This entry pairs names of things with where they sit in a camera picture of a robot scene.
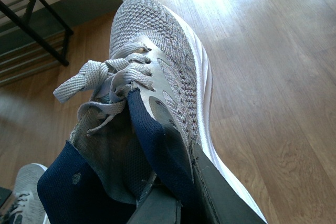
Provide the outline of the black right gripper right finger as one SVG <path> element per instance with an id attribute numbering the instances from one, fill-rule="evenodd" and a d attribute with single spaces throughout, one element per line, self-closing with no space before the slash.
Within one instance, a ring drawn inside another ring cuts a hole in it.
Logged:
<path id="1" fill-rule="evenodd" d="M 200 203 L 198 223 L 265 223 L 234 192 L 195 141 L 191 141 L 190 155 Z"/>

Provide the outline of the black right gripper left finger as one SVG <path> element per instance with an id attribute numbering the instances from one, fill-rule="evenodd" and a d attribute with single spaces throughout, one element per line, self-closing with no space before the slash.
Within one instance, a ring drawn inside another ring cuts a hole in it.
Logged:
<path id="1" fill-rule="evenodd" d="M 180 223 L 180 201 L 162 184 L 148 183 L 128 223 Z"/>

